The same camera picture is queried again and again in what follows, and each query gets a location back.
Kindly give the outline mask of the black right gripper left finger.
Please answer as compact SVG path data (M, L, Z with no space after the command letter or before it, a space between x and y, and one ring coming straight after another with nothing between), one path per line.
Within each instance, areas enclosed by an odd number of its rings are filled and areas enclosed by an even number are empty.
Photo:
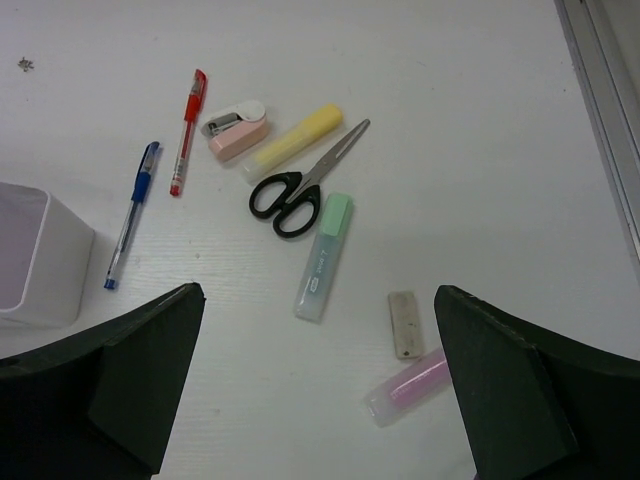
M184 284L117 318L2 359L2 478L158 474L205 302L199 284Z

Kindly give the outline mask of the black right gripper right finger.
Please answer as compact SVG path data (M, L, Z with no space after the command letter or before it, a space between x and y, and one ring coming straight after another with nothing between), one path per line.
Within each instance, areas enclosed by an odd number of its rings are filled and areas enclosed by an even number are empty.
M477 478L638 478L638 361L453 285L434 310Z

